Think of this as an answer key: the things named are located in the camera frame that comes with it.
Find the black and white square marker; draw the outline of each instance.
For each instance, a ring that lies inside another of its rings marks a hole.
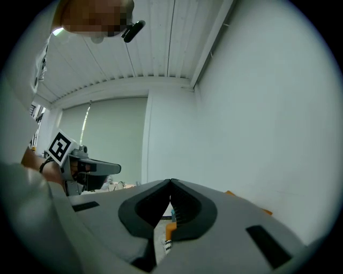
[[[62,162],[64,155],[68,152],[70,144],[71,141],[59,132],[49,148],[49,153],[59,162]]]

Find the white pillar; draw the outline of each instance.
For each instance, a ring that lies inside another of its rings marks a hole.
[[[45,110],[37,138],[36,154],[38,156],[43,155],[44,150],[47,150],[52,142],[52,137],[57,134],[61,117],[62,109]]]

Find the black and white striped object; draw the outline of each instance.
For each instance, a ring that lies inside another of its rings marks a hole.
[[[168,240],[165,242],[165,252],[168,254],[170,252],[170,249],[172,248],[172,240]]]

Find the ceiling panel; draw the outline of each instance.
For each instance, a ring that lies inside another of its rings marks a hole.
[[[191,79],[225,0],[136,0],[133,21],[146,26],[131,43],[94,44],[66,31],[52,35],[38,94],[50,103],[97,83],[130,77]]]

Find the black rectangular marking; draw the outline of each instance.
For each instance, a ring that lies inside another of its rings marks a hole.
[[[78,211],[86,210],[89,208],[94,208],[97,206],[99,206],[97,202],[88,202],[88,203],[76,204],[76,205],[73,205],[72,207],[75,212],[78,212]]]
[[[251,226],[246,231],[274,269],[292,258],[262,226]]]

